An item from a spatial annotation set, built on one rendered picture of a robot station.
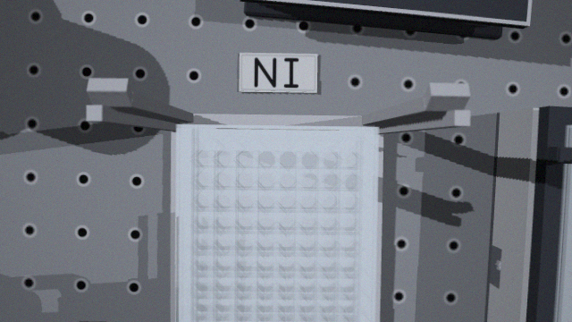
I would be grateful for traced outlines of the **dark grey nest plate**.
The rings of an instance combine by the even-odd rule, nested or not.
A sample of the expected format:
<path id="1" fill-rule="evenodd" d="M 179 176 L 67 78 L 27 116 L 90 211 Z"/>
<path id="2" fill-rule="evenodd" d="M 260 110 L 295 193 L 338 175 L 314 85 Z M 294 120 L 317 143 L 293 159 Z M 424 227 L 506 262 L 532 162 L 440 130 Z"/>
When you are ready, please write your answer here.
<path id="1" fill-rule="evenodd" d="M 529 27 L 532 9 L 532 0 L 240 1 L 247 16 L 489 39 L 501 38 L 502 27 Z"/>

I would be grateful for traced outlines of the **grey perforated base plate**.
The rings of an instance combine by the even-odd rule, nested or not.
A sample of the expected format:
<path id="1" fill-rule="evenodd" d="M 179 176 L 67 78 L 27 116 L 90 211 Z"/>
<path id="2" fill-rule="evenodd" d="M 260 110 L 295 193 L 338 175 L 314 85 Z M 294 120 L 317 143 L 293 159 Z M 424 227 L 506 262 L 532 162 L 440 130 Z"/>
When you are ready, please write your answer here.
<path id="1" fill-rule="evenodd" d="M 499 39 L 247 16 L 240 0 L 0 0 L 0 322 L 171 322 L 171 131 L 86 121 L 89 78 L 192 114 L 363 116 L 468 83 L 470 126 L 383 135 L 380 322 L 484 322 L 497 113 L 572 107 L 572 0 Z M 240 92 L 317 54 L 317 93 Z"/>

